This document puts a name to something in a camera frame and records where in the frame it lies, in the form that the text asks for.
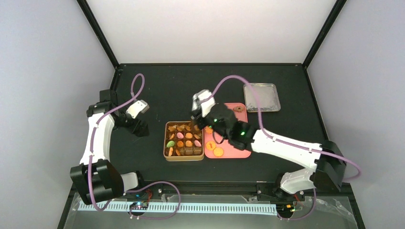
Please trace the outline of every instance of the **gray wall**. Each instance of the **gray wall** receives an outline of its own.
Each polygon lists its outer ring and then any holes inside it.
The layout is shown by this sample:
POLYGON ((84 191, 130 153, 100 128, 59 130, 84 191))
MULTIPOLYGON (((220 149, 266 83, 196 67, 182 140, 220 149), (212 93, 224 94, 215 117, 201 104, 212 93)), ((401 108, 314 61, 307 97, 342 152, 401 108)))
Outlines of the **gray wall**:
POLYGON ((0 228, 56 228, 113 67, 75 0, 0 2, 0 228))
POLYGON ((309 75, 330 139, 364 175, 352 182, 367 228, 403 228, 405 2, 347 1, 309 75))

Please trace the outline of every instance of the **metal tray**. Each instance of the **metal tray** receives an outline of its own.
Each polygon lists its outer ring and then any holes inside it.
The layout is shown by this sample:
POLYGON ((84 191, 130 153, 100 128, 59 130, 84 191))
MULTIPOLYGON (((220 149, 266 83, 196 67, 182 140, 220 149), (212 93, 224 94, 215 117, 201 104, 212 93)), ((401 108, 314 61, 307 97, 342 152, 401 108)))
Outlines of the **metal tray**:
MULTIPOLYGON (((272 83, 251 83, 254 91, 259 96, 260 111, 261 112, 274 112, 281 109, 280 101, 278 100, 278 94, 276 86, 272 83)), ((255 98, 252 95, 249 87, 245 84, 243 86, 243 92, 245 94, 246 110, 248 112, 257 112, 255 98)))

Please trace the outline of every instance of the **black frame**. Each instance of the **black frame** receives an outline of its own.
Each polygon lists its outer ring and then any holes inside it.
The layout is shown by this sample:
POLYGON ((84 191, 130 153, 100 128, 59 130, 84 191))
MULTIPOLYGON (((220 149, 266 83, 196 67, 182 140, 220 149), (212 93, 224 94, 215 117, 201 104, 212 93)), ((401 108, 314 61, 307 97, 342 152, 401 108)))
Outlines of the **black frame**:
MULTIPOLYGON (((322 130, 323 130, 323 134, 325 136, 326 139, 328 139, 327 133, 326 133, 326 129, 325 129, 325 125, 323 123, 322 117, 320 115, 320 111, 319 111, 319 107, 318 104, 316 102, 315 99, 315 94, 313 92, 312 89, 312 85, 309 79, 309 75, 307 72, 307 68, 309 67, 311 61, 313 60, 315 54, 317 53, 318 49, 320 48, 323 40, 325 39, 327 33, 329 32, 329 30, 331 29, 333 23, 335 22, 336 18, 338 17, 340 11, 342 10, 344 4, 346 3, 347 0, 336 0, 331 12, 329 13, 325 23, 323 24, 318 36, 316 37, 310 51, 307 54, 307 57, 305 58, 304 62, 302 63, 302 68, 304 71, 304 74, 307 78, 307 82, 308 85, 310 87, 310 92, 313 98, 313 101, 315 102, 316 108, 317 108, 317 113, 318 113, 318 117, 319 120, 321 122, 322 125, 322 130)), ((97 20, 94 16, 94 14, 92 13, 90 6, 88 5, 86 0, 77 0, 79 6, 81 7, 84 15, 86 16, 88 22, 90 23, 91 27, 94 30, 94 33, 96 34, 98 40, 100 41, 104 51, 106 52, 108 58, 110 59, 112 65, 115 68, 115 73, 113 76, 113 80, 111 82, 111 86, 110 89, 115 90, 117 87, 117 84, 119 82, 120 76, 121 76, 121 71, 122 69, 119 69, 119 62, 116 59, 110 45, 108 44, 108 41, 106 39, 106 37, 104 36, 100 26, 97 23, 97 20)), ((195 186, 193 186, 193 183, 191 182, 180 182, 180 183, 175 183, 177 185, 177 187, 182 190, 190 190, 190 187, 193 187, 192 193, 198 193, 198 194, 230 194, 230 193, 238 193, 239 195, 254 195, 256 192, 256 190, 258 190, 258 186, 260 184, 258 183, 244 183, 241 186, 238 186, 237 190, 235 190, 234 186, 235 183, 229 183, 229 184, 225 184, 225 183, 209 183, 209 182, 198 182, 195 184, 195 186)), ((62 229, 64 227, 64 224, 66 222, 66 218, 67 215, 69 213, 70 210, 70 206, 72 204, 72 200, 73 200, 73 196, 75 194, 75 192, 77 192, 76 188, 74 186, 72 186, 68 198, 66 200, 66 204, 58 225, 59 229, 62 229)), ((353 210, 353 214, 356 218, 357 221, 357 227, 359 229, 364 229, 365 225, 363 222, 363 219, 361 217, 360 214, 360 210, 357 206, 357 202, 356 199, 354 197, 353 194, 353 190, 350 184, 344 183, 342 185, 342 189, 341 192, 339 194, 333 194, 334 196, 345 196, 349 198, 352 210, 353 210)), ((318 196, 330 196, 330 194, 328 193, 318 193, 318 196)))

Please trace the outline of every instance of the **purple tube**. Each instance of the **purple tube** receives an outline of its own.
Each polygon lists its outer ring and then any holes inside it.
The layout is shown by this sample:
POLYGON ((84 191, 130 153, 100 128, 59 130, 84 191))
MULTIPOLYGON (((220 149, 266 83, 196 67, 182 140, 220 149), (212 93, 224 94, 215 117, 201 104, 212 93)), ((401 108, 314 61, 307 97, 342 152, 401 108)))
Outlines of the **purple tube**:
MULTIPOLYGON (((141 192, 141 191, 143 191, 143 190, 145 190, 145 189, 147 189, 147 188, 149 188, 149 187, 151 187, 151 186, 153 186, 153 185, 157 185, 157 184, 167 184, 167 185, 172 186, 172 187, 176 190, 177 194, 179 195, 179 203, 178 203, 176 209, 174 210, 173 213, 171 213, 170 215, 165 216, 165 217, 156 218, 156 217, 139 216, 139 219, 158 219, 158 220, 168 219, 168 218, 174 216, 174 215, 177 213, 177 211, 180 209, 180 204, 181 204, 180 191, 179 191, 179 189, 178 189, 174 184, 172 184, 172 183, 170 183, 170 182, 167 182, 167 181, 157 181, 157 182, 153 182, 153 183, 151 183, 151 184, 149 184, 149 185, 146 185, 145 187, 143 187, 143 188, 141 188, 141 189, 138 189, 138 190, 128 190, 127 192, 128 192, 128 193, 141 192)), ((129 214, 130 214, 131 216, 133 216, 132 210, 133 210, 133 208, 131 208, 131 209, 129 210, 129 214)))

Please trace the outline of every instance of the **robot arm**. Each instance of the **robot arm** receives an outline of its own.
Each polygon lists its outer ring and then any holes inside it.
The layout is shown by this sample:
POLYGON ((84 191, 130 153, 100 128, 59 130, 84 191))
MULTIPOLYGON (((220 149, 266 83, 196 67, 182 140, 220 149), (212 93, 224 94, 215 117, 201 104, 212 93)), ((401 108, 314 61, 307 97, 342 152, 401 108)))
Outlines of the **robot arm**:
POLYGON ((139 113, 144 113, 149 106, 143 100, 135 101, 126 112, 116 111, 104 117, 97 125, 97 120, 106 112, 117 106, 117 95, 112 90, 100 91, 100 102, 89 106, 87 110, 89 132, 85 153, 80 160, 79 166, 70 170, 70 177, 76 186, 83 202, 91 204, 87 173, 91 172, 93 191, 96 202, 120 197, 125 191, 138 186, 137 174, 127 173, 120 175, 109 162, 109 149, 111 132, 114 126, 125 127, 136 136, 148 135, 148 125, 138 120, 139 113), (97 133, 93 142, 92 171, 87 171, 90 152, 90 141, 94 127, 97 133))
POLYGON ((335 158, 312 152, 312 149, 316 149, 341 156, 336 144, 331 141, 326 141, 322 145, 301 142, 265 130, 273 136, 269 138, 258 127, 238 121, 233 111, 224 104, 216 104, 214 98, 205 101, 210 95, 211 92, 208 90, 202 90, 193 96, 192 120, 200 129, 211 127, 237 149, 270 154, 303 167, 293 173, 281 174, 277 178, 275 194, 278 197, 310 188, 320 188, 329 192, 340 191, 346 164, 335 158))

